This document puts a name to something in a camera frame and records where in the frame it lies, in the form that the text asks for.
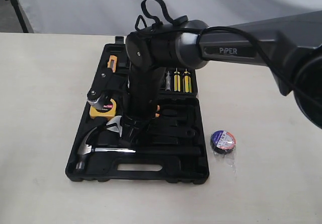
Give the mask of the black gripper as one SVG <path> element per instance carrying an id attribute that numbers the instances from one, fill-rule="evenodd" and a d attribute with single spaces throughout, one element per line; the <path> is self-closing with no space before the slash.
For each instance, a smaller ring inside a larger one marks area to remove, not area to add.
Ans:
<path id="1" fill-rule="evenodd" d="M 121 143 L 131 146 L 139 134 L 155 118 L 161 86 L 161 68 L 147 71 L 132 65 L 129 69 L 127 91 L 123 95 Z"/>

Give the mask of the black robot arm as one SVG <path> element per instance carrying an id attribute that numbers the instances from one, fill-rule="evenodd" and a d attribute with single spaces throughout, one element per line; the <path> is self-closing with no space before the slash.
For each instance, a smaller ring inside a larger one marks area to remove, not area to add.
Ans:
<path id="1" fill-rule="evenodd" d="M 267 66 L 283 96 L 294 94 L 301 112 L 321 127 L 321 11 L 208 27 L 186 17 L 154 17 L 125 41 L 130 60 L 122 139 L 132 143 L 156 113 L 167 67 L 203 68 L 210 61 Z"/>

